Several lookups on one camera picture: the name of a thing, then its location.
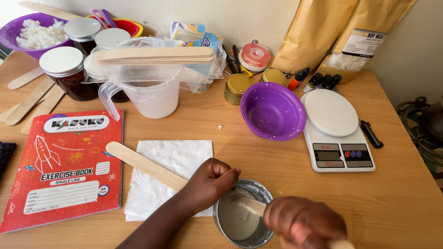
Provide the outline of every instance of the scale platform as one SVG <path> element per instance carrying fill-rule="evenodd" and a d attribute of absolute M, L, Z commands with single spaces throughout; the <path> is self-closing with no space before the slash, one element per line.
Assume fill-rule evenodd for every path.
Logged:
<path fill-rule="evenodd" d="M 314 171 L 371 172 L 374 160 L 354 107 L 342 95 L 316 89 L 300 99 L 306 109 L 303 133 Z"/>

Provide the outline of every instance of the exercise book cover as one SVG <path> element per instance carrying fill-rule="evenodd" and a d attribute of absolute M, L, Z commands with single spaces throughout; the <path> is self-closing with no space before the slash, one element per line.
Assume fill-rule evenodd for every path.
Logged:
<path fill-rule="evenodd" d="M 35 117 L 0 233 L 120 208 L 123 167 L 106 151 L 112 141 L 123 142 L 123 118 L 106 111 Z"/>

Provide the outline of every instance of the purple bowl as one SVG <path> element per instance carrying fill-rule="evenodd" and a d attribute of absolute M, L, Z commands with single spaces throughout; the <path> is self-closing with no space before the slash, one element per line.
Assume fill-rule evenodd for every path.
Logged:
<path fill-rule="evenodd" d="M 3 26 L 3 28 L 0 29 L 0 43 L 3 44 L 3 46 L 17 51 L 22 51 L 30 56 L 36 58 L 37 60 L 40 59 L 40 57 L 46 52 L 49 51 L 55 47 L 73 47 L 71 40 L 66 39 L 65 41 L 47 48 L 42 49 L 22 49 L 17 46 L 17 40 L 16 37 L 20 34 L 20 29 L 23 27 L 23 21 L 27 19 L 32 19 L 34 21 L 39 21 L 40 25 L 43 27 L 49 27 L 54 24 L 54 19 L 57 19 L 59 21 L 63 21 L 64 23 L 67 23 L 67 20 L 56 18 L 50 15 L 46 15 L 43 13 L 34 13 L 29 14 L 26 16 L 19 17 L 17 19 L 14 19 Z"/>
<path fill-rule="evenodd" d="M 250 86 L 241 97 L 240 110 L 254 134 L 274 141 L 295 138 L 306 124 L 306 111 L 299 98 L 273 82 Z"/>

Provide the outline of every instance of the bag label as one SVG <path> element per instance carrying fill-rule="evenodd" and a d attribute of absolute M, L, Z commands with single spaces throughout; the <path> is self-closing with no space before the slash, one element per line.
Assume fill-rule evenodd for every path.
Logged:
<path fill-rule="evenodd" d="M 388 34 L 355 28 L 342 53 L 372 58 Z"/>

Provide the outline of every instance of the paper towel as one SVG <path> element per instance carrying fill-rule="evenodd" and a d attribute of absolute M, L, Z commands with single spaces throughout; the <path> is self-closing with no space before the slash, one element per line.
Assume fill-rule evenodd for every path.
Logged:
<path fill-rule="evenodd" d="M 197 168 L 212 157 L 212 141 L 139 141 L 137 153 L 189 180 Z M 126 221 L 144 221 L 175 194 L 170 187 L 134 168 L 124 207 Z M 212 216 L 212 207 L 195 216 Z"/>

